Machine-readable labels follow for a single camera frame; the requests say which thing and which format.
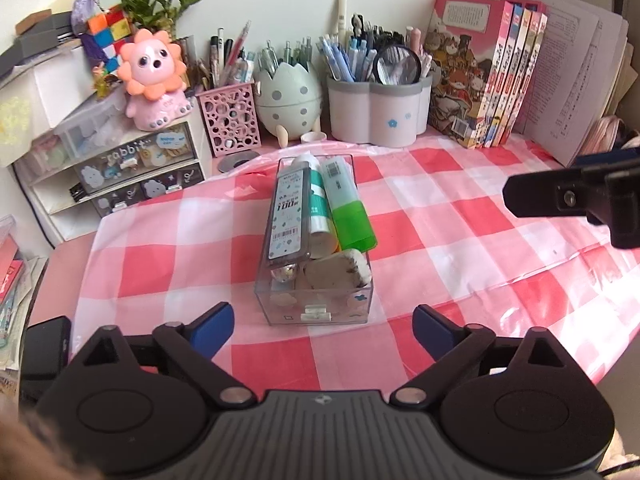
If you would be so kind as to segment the magnifying glass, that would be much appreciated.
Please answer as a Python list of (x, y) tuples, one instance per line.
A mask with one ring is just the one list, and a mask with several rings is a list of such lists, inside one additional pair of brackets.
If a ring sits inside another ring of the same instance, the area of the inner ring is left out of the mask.
[(421, 79), (422, 64), (419, 55), (402, 44), (382, 47), (374, 58), (372, 74), (378, 84), (404, 86)]

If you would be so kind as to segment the pink perforated pen holder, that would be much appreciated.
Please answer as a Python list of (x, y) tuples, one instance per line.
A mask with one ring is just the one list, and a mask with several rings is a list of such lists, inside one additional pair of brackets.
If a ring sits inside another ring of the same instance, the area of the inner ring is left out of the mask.
[(250, 82), (203, 91), (196, 98), (215, 157), (262, 146)]

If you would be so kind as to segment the grey white cloud pen holder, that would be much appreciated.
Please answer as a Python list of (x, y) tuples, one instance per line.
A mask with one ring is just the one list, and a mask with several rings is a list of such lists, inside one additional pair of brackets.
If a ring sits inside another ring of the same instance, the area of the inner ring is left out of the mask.
[(432, 76), (416, 84), (326, 80), (335, 139), (384, 148), (406, 148), (427, 130)]

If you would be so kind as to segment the purple cartoon pen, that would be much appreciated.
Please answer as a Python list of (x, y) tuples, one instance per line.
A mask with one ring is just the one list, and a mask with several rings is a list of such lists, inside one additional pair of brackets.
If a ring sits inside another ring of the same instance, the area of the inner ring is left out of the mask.
[(288, 263), (270, 270), (273, 281), (279, 284), (294, 283), (297, 278), (298, 264)]

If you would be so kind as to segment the stack of paper documents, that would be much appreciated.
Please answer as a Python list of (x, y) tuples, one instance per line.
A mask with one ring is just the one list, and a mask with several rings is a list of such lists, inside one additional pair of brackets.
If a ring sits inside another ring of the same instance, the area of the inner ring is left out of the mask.
[(628, 22), (582, 0), (538, 0), (547, 27), (515, 131), (570, 165), (605, 110), (623, 61)]

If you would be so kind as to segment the rubik's cube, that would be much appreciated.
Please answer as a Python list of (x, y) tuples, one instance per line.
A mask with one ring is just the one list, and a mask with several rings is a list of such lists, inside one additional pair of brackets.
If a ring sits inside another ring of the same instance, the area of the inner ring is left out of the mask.
[(106, 12), (94, 14), (87, 26), (80, 40), (91, 66), (102, 66), (105, 73), (114, 74), (122, 64), (120, 50), (132, 41), (127, 14), (121, 6), (112, 6)]

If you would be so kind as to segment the white mini drawer unit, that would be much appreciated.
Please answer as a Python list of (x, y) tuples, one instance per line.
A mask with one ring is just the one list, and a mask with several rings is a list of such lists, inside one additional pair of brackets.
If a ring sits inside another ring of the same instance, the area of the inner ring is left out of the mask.
[(67, 159), (41, 176), (21, 158), (12, 169), (52, 246), (94, 232), (101, 220), (144, 200), (185, 190), (212, 174), (212, 150), (196, 99), (192, 110), (157, 132), (125, 127), (111, 146)]

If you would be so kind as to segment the green highlighter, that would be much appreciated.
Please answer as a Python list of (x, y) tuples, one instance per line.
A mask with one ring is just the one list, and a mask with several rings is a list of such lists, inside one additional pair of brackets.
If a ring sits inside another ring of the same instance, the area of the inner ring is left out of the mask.
[(344, 157), (335, 156), (323, 159), (320, 168), (341, 248), (370, 252), (378, 239), (360, 198), (352, 165)]

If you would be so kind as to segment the pink lion toy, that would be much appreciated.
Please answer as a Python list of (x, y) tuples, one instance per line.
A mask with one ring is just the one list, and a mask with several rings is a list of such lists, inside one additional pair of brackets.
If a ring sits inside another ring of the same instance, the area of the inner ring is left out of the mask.
[(166, 30), (138, 30), (134, 41), (122, 46), (120, 56), (122, 64), (116, 75), (128, 94), (125, 115), (138, 129), (162, 130), (192, 112), (193, 105), (184, 93), (186, 64), (181, 47)]

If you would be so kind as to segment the pencil lead refill case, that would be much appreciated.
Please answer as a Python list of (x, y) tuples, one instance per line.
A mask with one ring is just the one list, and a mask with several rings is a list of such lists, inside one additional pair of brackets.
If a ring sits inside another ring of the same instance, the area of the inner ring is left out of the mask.
[(271, 269), (310, 256), (310, 194), (310, 167), (306, 162), (278, 172), (266, 236), (266, 261)]

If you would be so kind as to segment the white eraser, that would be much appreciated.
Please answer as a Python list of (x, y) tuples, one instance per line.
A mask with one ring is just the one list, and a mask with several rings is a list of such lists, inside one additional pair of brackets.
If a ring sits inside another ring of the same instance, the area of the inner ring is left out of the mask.
[(372, 281), (368, 260), (358, 249), (345, 249), (310, 260), (305, 264), (303, 274), (312, 289), (356, 289), (368, 286)]

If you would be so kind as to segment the clear plastic organizer tray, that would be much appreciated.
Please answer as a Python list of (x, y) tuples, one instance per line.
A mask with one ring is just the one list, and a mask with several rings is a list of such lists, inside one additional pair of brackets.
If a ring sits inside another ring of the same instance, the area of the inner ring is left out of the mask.
[(271, 325), (367, 322), (373, 296), (369, 256), (338, 241), (321, 164), (328, 155), (278, 160), (254, 283)]

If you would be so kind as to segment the black device at left edge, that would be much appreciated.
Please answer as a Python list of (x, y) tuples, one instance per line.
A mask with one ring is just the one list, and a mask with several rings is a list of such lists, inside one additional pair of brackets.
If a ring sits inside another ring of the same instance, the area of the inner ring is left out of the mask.
[(72, 322), (64, 315), (26, 330), (21, 364), (21, 404), (35, 406), (66, 367), (71, 330)]

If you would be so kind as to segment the red checkered tablecloth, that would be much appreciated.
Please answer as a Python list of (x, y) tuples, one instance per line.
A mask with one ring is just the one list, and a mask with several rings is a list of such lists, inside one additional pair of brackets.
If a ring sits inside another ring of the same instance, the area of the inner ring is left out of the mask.
[(272, 326), (254, 293), (279, 155), (231, 176), (105, 217), (73, 327), (79, 349), (103, 325), (147, 334), (227, 301), (235, 314), (219, 366), (255, 391), (378, 389), (425, 370), (411, 333), (429, 304), (458, 324), (502, 336), (548, 327), (600, 379), (639, 329), (639, 255), (581, 218), (518, 219), (506, 179), (552, 167), (537, 145), (467, 150), (437, 133), (410, 148), (354, 146), (360, 196), (378, 239), (367, 323)]

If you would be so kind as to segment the green white glue stick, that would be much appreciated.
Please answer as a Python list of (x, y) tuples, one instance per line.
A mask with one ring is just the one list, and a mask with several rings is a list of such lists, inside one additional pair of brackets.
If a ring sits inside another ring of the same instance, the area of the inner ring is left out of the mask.
[(309, 247), (310, 258), (321, 259), (337, 252), (338, 240), (326, 190), (324, 189), (319, 159), (307, 152), (294, 159), (294, 165), (306, 164), (310, 169)]

